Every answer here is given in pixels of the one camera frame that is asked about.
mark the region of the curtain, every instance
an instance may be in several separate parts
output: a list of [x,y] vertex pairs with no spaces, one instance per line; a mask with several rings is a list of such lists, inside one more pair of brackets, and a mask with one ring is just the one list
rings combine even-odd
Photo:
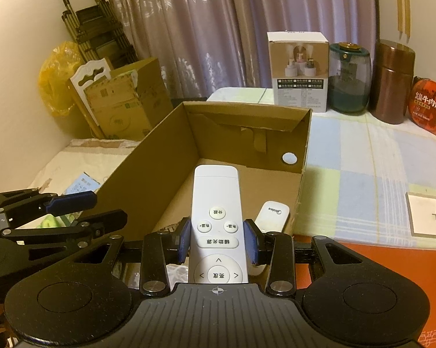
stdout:
[[321,31],[372,50],[375,0],[110,0],[138,57],[158,57],[172,98],[271,87],[267,31]]

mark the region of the cardboard box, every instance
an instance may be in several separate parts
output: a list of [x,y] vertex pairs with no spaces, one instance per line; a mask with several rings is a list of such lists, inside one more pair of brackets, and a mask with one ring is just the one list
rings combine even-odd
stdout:
[[[121,208],[127,240],[191,215],[194,169],[230,164],[239,171],[243,218],[268,200],[290,207],[292,233],[305,171],[311,110],[273,105],[183,102],[120,164],[97,193],[90,216]],[[297,162],[282,161],[294,153]]]
[[325,112],[329,42],[320,32],[268,32],[275,104]]
[[84,92],[109,139],[143,139],[173,109],[157,58],[110,72]]

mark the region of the checkered tablecloth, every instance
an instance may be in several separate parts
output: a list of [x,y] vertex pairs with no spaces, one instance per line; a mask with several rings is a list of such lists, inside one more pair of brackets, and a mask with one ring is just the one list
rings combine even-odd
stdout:
[[[222,88],[208,100],[274,103],[263,88]],[[314,113],[304,177],[297,234],[436,249],[436,238],[410,233],[406,192],[436,196],[436,136],[412,121]]]

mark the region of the brown cylindrical canister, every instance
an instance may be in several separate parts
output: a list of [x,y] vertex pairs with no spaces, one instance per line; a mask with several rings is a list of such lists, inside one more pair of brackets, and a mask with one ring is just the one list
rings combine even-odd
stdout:
[[385,39],[376,42],[369,110],[379,120],[400,124],[405,119],[413,83],[415,52]]

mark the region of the humidifier box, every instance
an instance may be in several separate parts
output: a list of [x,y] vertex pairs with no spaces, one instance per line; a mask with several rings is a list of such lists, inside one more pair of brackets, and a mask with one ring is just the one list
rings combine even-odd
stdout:
[[329,42],[320,32],[268,32],[275,104],[326,111]]

